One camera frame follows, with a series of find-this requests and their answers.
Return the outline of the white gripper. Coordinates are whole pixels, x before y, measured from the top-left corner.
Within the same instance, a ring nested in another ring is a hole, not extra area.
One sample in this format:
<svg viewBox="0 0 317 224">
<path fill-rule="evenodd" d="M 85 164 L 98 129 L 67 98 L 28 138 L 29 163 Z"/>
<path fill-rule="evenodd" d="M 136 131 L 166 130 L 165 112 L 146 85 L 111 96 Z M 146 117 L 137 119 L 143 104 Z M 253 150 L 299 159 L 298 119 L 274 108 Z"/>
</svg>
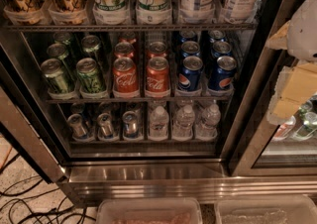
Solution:
<svg viewBox="0 0 317 224">
<path fill-rule="evenodd" d="M 287 21 L 266 42 L 272 50 L 287 49 Z M 280 125 L 294 115 L 299 107 L 317 93 L 317 63 L 300 61 L 297 66 L 285 66 L 279 73 L 266 119 L 272 125 Z"/>
</svg>

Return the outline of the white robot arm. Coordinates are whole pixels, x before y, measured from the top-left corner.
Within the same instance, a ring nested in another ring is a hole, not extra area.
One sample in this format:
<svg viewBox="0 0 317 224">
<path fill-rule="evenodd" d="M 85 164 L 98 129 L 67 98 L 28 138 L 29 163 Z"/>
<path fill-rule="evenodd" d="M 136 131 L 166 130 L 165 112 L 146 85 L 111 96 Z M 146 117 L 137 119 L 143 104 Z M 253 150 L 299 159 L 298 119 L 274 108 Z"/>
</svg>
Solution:
<svg viewBox="0 0 317 224">
<path fill-rule="evenodd" d="M 298 59 L 296 66 L 282 68 L 268 105 L 266 119 L 280 125 L 317 92 L 317 0 L 305 0 L 265 46 Z"/>
</svg>

